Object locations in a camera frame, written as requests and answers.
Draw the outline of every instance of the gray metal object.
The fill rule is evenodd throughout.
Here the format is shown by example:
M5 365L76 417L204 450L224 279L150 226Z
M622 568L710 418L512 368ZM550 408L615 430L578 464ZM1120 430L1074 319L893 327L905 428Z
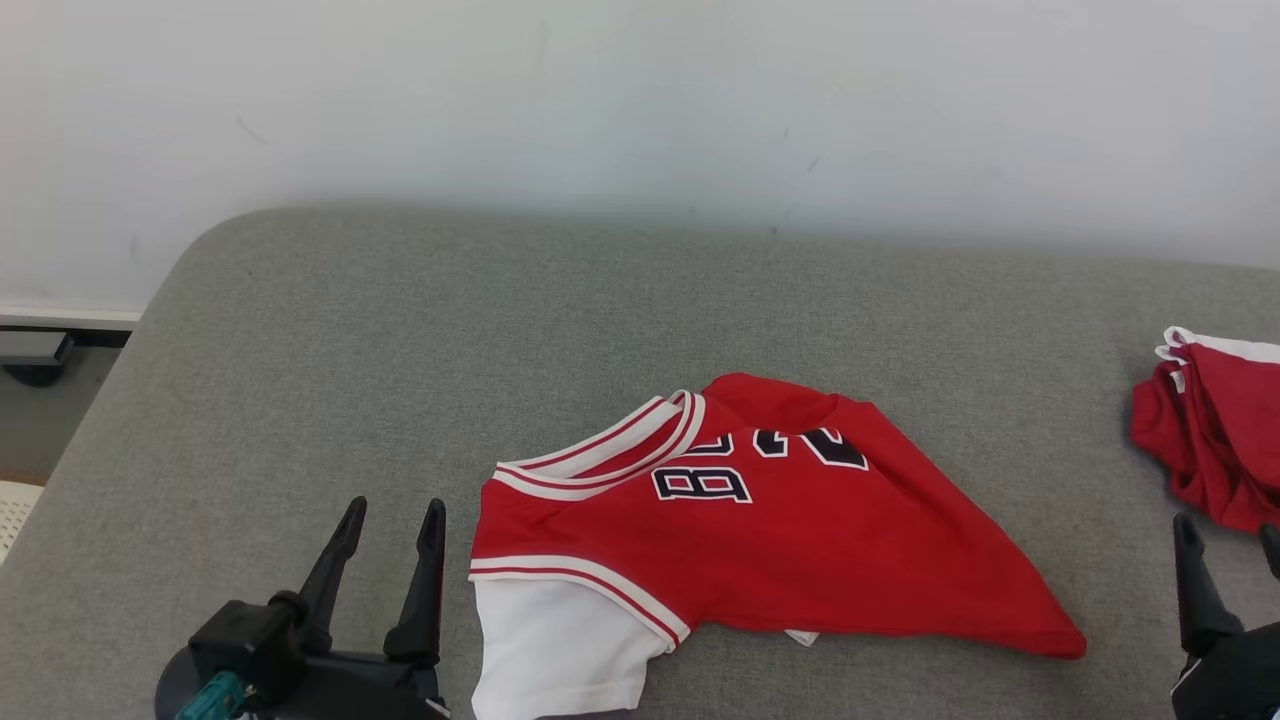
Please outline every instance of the gray metal object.
M0 332L0 365L61 365L74 342L63 332Z

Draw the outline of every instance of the basketball jersey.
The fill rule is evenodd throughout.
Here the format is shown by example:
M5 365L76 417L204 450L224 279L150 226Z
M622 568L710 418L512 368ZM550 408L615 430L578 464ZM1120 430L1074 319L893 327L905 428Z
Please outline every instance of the basketball jersey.
M744 374L499 464L471 579L481 720L635 707L645 662L701 623L1084 652L1030 562L874 406Z

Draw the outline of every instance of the gray fabric surface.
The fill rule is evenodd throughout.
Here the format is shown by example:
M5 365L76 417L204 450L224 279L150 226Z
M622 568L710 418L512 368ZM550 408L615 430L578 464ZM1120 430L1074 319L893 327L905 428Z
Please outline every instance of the gray fabric surface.
M1126 442L1166 325L1280 340L1280 275L849 243L266 213L182 259L0 568L0 706L138 719L225 600L296 587L369 496L333 630L376 650L431 496L449 506L445 697L470 717L466 583L494 460L730 370L874 401L1042 570L1061 662L941 638L700 629L639 717L1167 717L1181 666L1161 470ZM1207 529L1245 624L1280 587Z

